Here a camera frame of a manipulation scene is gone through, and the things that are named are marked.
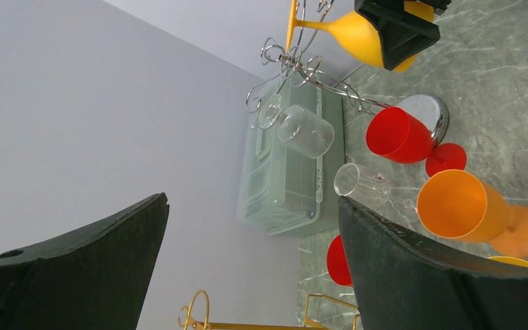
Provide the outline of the silver wire glass rack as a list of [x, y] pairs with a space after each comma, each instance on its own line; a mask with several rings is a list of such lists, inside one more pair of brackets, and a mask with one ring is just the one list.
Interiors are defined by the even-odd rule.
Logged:
[[[296, 2], [296, 18], [309, 21], [306, 18], [306, 1]], [[447, 9], [449, 3], [448, 1], [440, 2], [441, 12], [443, 12]], [[332, 6], [332, 1], [319, 1], [316, 10], [321, 14], [321, 17], [314, 22], [332, 22], [325, 19]], [[280, 71], [271, 78], [279, 82], [277, 89], [281, 90], [286, 82], [291, 82], [294, 87], [310, 84], [346, 98], [353, 107], [361, 112], [368, 113], [369, 106], [386, 108], [388, 106], [386, 103], [364, 97], [345, 79], [337, 78], [322, 71], [320, 68], [322, 57], [320, 55], [303, 60], [303, 56], [319, 31], [322, 30], [295, 27], [289, 47], [286, 46], [286, 41], [285, 43], [279, 43], [274, 37], [269, 37], [265, 40], [260, 49], [260, 61], [262, 65], [270, 63], [278, 63], [280, 65]]]

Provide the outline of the clear ribbed wine glass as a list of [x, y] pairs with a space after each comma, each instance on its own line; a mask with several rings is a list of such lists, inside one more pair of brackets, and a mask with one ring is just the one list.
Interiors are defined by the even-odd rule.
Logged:
[[310, 159], [325, 155], [335, 137], [331, 123], [302, 105], [283, 107], [278, 94], [260, 107], [257, 125], [262, 130], [273, 129], [287, 148]]

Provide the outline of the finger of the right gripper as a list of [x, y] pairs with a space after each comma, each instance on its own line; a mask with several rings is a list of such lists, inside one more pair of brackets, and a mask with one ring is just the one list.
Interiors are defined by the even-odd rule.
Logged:
[[389, 71], [401, 69], [404, 61], [441, 38], [434, 23], [440, 1], [355, 1], [354, 8], [377, 30], [382, 67]]

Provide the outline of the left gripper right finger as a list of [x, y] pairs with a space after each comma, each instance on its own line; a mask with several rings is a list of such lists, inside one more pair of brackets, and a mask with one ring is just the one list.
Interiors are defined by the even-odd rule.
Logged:
[[528, 329], [528, 268], [468, 254], [341, 197], [365, 329]]

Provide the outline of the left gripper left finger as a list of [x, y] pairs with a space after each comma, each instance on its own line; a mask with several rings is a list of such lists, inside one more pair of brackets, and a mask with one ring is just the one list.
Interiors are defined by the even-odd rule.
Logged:
[[0, 254], [0, 329], [135, 329], [168, 214], [158, 193]]

